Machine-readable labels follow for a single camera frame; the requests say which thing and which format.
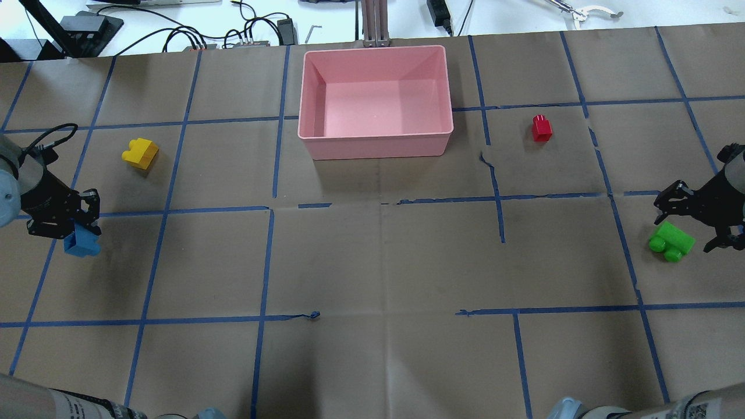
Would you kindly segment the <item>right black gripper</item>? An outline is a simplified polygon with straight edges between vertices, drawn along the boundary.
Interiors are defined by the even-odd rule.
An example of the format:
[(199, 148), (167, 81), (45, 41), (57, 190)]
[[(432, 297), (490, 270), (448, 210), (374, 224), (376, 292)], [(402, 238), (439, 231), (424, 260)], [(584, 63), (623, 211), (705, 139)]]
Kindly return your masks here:
[(723, 167), (699, 189), (689, 188), (686, 182), (673, 182), (660, 191), (654, 201), (659, 210), (654, 225), (660, 225), (670, 215), (690, 216), (715, 228), (715, 237), (703, 252), (716, 248), (744, 249), (744, 233), (735, 235), (732, 226), (743, 225), (743, 149), (732, 143), (716, 155)]

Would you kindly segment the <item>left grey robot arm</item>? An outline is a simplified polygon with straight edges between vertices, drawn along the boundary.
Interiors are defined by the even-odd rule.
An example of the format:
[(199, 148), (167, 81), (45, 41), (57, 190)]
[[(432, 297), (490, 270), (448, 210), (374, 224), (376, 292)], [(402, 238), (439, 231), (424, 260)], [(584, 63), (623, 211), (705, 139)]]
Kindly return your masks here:
[(30, 217), (27, 231), (32, 236), (64, 239), (77, 225), (101, 236), (98, 191), (87, 189), (80, 193), (48, 169), (59, 158), (54, 148), (70, 140), (77, 131), (75, 123), (58, 125), (41, 133), (26, 147), (2, 136), (2, 226), (24, 212)]

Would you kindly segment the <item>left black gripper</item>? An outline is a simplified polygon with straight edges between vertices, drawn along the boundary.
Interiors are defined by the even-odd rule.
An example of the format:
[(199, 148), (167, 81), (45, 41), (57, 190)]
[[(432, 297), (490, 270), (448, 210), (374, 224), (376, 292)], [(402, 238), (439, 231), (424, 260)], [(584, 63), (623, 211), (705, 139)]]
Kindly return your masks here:
[(47, 168), (59, 158), (57, 153), (31, 153), (21, 169), (38, 165), (38, 181), (21, 194), (21, 209), (29, 215), (27, 231), (32, 236), (64, 239), (75, 231), (75, 223), (101, 236), (98, 226), (101, 197), (96, 189), (82, 193), (70, 188)]

